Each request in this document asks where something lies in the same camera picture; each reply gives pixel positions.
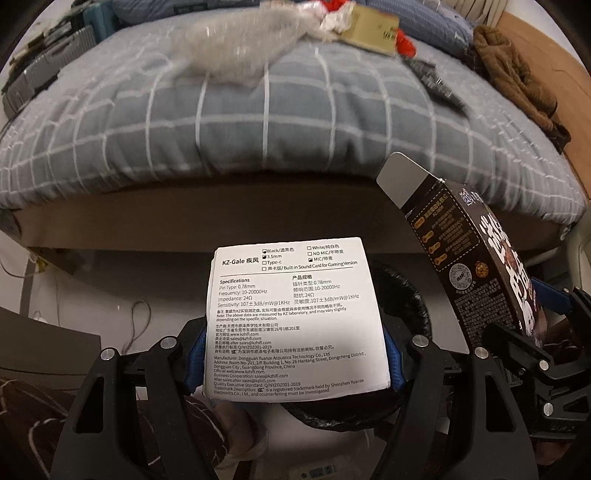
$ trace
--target white instruction card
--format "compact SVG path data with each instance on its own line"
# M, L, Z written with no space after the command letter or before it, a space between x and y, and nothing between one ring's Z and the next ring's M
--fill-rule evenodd
M360 238L219 248L207 297L209 398L308 401L390 386Z

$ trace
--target red cloth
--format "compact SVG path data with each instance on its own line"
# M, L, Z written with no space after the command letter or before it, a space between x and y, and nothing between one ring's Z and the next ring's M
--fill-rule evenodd
M417 54L417 49L414 47L413 42L410 41L401 28L396 33L396 50L398 50L400 55L410 58Z
M346 2L347 0L322 0L322 3L324 3L324 6L329 12L336 12Z

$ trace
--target blue pillow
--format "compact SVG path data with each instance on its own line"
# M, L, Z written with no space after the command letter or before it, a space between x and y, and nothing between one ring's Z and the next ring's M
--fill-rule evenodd
M456 21L444 17L417 0L361 0L368 7L398 15L400 28L412 38L423 41L462 59L472 44L472 36Z
M113 0L115 14L131 25L214 8L256 7L260 0Z

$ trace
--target brown jacket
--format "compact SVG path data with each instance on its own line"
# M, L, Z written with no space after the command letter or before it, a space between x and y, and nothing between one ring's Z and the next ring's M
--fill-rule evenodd
M562 153L571 137L556 115L556 97L531 74L511 40L496 28L480 25L474 29L474 48L490 83L534 121Z

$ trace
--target gold card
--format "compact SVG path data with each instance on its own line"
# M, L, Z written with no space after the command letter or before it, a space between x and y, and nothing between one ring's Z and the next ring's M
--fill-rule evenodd
M396 33L400 19L375 8L355 5L351 13L351 28L340 39L356 47L386 55L396 53Z

